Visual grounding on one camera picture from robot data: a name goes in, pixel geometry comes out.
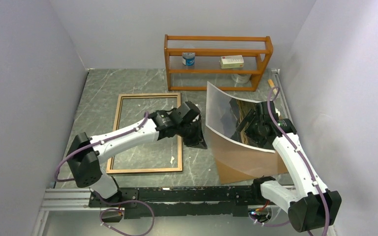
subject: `wooden frame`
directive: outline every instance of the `wooden frame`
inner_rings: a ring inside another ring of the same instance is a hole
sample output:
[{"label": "wooden frame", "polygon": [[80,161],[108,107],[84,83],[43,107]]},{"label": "wooden frame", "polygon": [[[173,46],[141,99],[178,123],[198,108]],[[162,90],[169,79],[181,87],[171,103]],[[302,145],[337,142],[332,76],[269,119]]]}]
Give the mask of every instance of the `wooden frame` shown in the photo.
[{"label": "wooden frame", "polygon": [[[140,93],[140,94],[120,94],[118,97],[117,110],[115,112],[114,131],[119,128],[121,119],[121,107],[124,99],[138,99],[138,98],[176,98],[177,107],[181,104],[181,97],[179,92],[170,93]],[[177,167],[173,168],[152,168],[152,169],[128,169],[118,170],[113,169],[114,158],[108,160],[106,172],[108,174],[136,174],[136,173],[158,173],[158,172],[179,172],[183,170],[182,162],[182,137],[177,137]]]},{"label": "wooden frame", "polygon": [[[181,56],[182,53],[188,52],[187,48],[169,48],[169,40],[193,40],[193,41],[255,41],[264,42],[266,49],[218,49],[218,48],[194,48],[190,52],[195,52],[197,57],[202,56],[234,56],[242,55],[244,57],[255,57],[256,70],[243,70],[243,74],[251,74],[251,87],[218,87],[223,91],[256,91],[264,70],[269,63],[270,57],[273,54],[273,44],[269,36],[267,37],[227,37],[227,36],[171,36],[164,37],[164,61],[166,64],[167,88],[172,90],[183,91],[205,91],[205,87],[191,87],[191,86],[172,86],[172,73],[224,73],[224,74],[238,74],[240,71],[230,69],[192,69],[192,68],[170,68],[170,57]],[[264,60],[261,60],[261,54],[264,54]]]}]

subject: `white wall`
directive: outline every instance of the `white wall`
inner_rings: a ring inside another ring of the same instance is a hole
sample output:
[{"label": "white wall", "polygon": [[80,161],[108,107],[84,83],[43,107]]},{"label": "white wall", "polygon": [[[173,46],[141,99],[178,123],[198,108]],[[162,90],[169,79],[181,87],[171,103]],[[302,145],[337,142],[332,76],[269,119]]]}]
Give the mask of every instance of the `white wall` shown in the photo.
[{"label": "white wall", "polygon": [[309,159],[342,196],[338,235],[378,235],[378,0],[317,0],[281,78]]},{"label": "white wall", "polygon": [[28,236],[84,81],[48,0],[0,0],[0,236]]},{"label": "white wall", "polygon": [[50,0],[87,68],[164,68],[164,35],[271,36],[280,68],[315,0]]}]

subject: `wire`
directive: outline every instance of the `wire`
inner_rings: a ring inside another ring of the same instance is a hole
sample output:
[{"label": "wire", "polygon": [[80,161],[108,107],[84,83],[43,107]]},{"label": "wire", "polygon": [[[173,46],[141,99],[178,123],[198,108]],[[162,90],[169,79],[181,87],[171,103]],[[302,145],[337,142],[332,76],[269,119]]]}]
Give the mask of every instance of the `wire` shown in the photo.
[{"label": "wire", "polygon": [[100,220],[100,225],[102,226],[105,226],[119,234],[122,234],[122,235],[125,235],[125,236],[144,236],[146,234],[148,234],[152,229],[153,229],[153,226],[154,226],[154,219],[155,219],[155,216],[154,216],[154,211],[153,209],[145,202],[142,202],[142,201],[139,201],[139,200],[127,200],[127,201],[123,201],[123,202],[119,202],[119,203],[109,203],[107,201],[105,201],[101,195],[99,193],[97,193],[96,191],[93,191],[93,193],[95,193],[95,195],[100,199],[101,202],[107,204],[107,205],[122,205],[122,204],[126,204],[126,203],[139,203],[139,204],[143,204],[144,206],[146,206],[149,210],[150,210],[150,213],[151,213],[151,216],[152,216],[152,221],[151,221],[151,226],[149,227],[149,229],[143,233],[143,234],[140,234],[140,235],[129,235],[127,233],[124,233],[120,230],[118,230],[117,228],[114,228],[108,224],[106,224],[105,222],[103,222],[102,220],[102,215],[105,213],[105,212],[108,212],[108,211],[116,211],[116,212],[120,212],[120,213],[123,213],[122,210],[120,209],[117,209],[117,208],[108,208],[106,210],[103,210],[100,214],[99,214],[99,220]]},{"label": "wire", "polygon": [[[279,95],[279,91],[280,91],[279,87],[273,87],[269,91],[269,94],[267,95],[267,110],[268,110],[268,112],[270,114],[270,118],[272,119],[272,121],[275,124],[275,126],[277,127],[277,129],[283,134],[283,136],[293,146],[293,148],[297,149],[296,144],[292,141],[292,139],[289,138],[289,136],[285,133],[285,131],[282,128],[279,127],[278,123],[276,122],[276,119],[273,117],[272,111],[270,109],[270,98],[272,97],[272,92],[273,92],[274,89],[277,89],[277,93],[275,94],[275,96],[272,99],[272,101],[274,101],[276,99],[276,97]],[[298,150],[297,153],[301,157],[302,161],[305,163],[305,166],[307,167],[308,172],[309,172],[309,174],[311,176],[311,180],[312,181],[316,181],[315,176],[314,176],[314,172],[312,171],[311,166],[310,166],[309,162],[306,160],[306,158],[303,155],[302,151]],[[325,197],[324,197],[324,195],[323,195],[323,193],[322,193],[321,188],[319,187],[319,185],[316,185],[315,188],[318,191],[318,194],[321,196],[322,205],[324,206],[324,210],[325,210],[325,224],[324,224],[324,230],[322,231],[322,236],[326,236],[327,232],[328,232],[328,226],[330,224],[330,213],[329,213],[329,209],[328,209],[328,204],[327,204],[327,201],[326,201],[326,199],[325,199]]]},{"label": "wire", "polygon": [[257,208],[255,211],[262,211],[262,210],[264,210],[267,207],[267,205],[269,205],[269,203],[270,203],[270,201],[267,200],[266,204],[264,204],[264,206],[262,208]]},{"label": "wire", "polygon": [[126,131],[126,132],[124,132],[124,133],[117,134],[117,135],[115,135],[115,136],[112,136],[112,137],[106,138],[106,139],[104,139],[104,140],[100,140],[100,141],[97,141],[97,142],[95,142],[95,143],[88,144],[88,145],[86,145],[86,146],[84,146],[84,147],[81,147],[81,148],[79,148],[79,149],[73,151],[71,154],[67,155],[67,157],[66,157],[65,159],[63,159],[63,160],[58,164],[58,166],[56,167],[56,171],[54,172],[54,179],[56,180],[56,182],[68,182],[68,181],[73,181],[73,180],[74,180],[74,178],[59,179],[59,172],[60,172],[60,168],[62,167],[62,165],[63,165],[64,163],[66,163],[68,160],[70,160],[71,158],[73,158],[76,154],[78,154],[78,153],[80,153],[81,151],[86,150],[86,149],[88,149],[88,148],[92,148],[92,147],[94,147],[94,146],[96,146],[96,145],[100,145],[101,142],[105,142],[105,143],[106,143],[106,142],[111,141],[111,140],[113,140],[113,139],[117,139],[117,138],[120,138],[120,137],[122,137],[122,136],[125,136],[125,135],[128,135],[128,134],[130,134],[130,133],[133,133],[133,132],[137,131],[137,129],[140,129],[140,128],[141,128],[141,127],[147,122],[148,117],[149,117],[149,113],[148,113],[148,112],[145,112],[145,113],[144,113],[144,119],[143,119],[143,121],[142,121],[141,124],[139,124],[137,127],[132,128],[131,130]]}]

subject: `shelf board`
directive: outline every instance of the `shelf board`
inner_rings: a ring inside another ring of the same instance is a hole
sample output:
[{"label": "shelf board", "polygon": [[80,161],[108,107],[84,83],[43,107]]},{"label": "shelf board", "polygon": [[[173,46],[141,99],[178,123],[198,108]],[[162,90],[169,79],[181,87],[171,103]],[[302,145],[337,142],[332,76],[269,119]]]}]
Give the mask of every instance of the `shelf board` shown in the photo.
[{"label": "shelf board", "polygon": [[257,69],[255,57],[244,57],[244,67],[240,69],[221,69],[220,57],[195,57],[195,64],[185,66],[182,57],[170,57],[169,73],[215,73],[215,74],[254,74],[261,72]]}]

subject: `empty wooden frame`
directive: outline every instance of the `empty wooden frame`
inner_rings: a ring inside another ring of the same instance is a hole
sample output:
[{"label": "empty wooden frame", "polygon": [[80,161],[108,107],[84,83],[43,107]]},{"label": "empty wooden frame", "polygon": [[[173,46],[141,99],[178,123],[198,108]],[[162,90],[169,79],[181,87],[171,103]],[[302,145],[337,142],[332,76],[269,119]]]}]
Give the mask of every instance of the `empty wooden frame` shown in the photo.
[{"label": "empty wooden frame", "polygon": [[[140,94],[120,94],[118,97],[117,110],[114,120],[114,131],[120,126],[121,107],[124,99],[142,99],[142,98],[176,98],[177,107],[181,104],[181,97],[179,92],[170,93],[140,93]],[[158,172],[179,172],[183,170],[182,164],[182,137],[177,136],[177,167],[172,168],[152,168],[152,169],[113,169],[114,158],[108,160],[106,172],[108,174],[136,174],[136,173],[158,173]]]}]

